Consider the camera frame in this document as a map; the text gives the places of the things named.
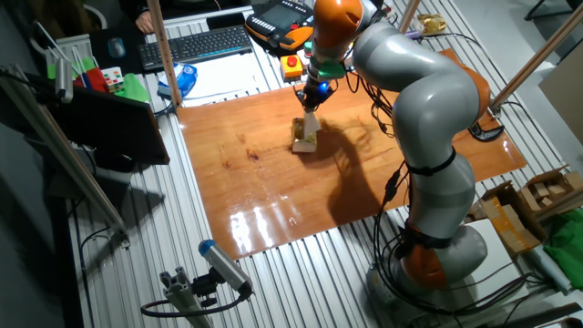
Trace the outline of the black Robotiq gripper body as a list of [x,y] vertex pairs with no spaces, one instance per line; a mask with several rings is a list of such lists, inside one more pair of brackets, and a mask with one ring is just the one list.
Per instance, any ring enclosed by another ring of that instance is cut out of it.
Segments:
[[295,91],[295,96],[304,107],[318,107],[334,92],[335,90],[330,86],[329,82],[319,82],[309,77],[303,89]]

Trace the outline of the person's bare hand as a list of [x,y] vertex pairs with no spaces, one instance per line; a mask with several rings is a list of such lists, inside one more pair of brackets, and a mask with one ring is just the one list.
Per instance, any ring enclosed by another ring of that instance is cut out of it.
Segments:
[[135,21],[137,29],[144,35],[154,32],[153,22],[149,11],[141,13]]

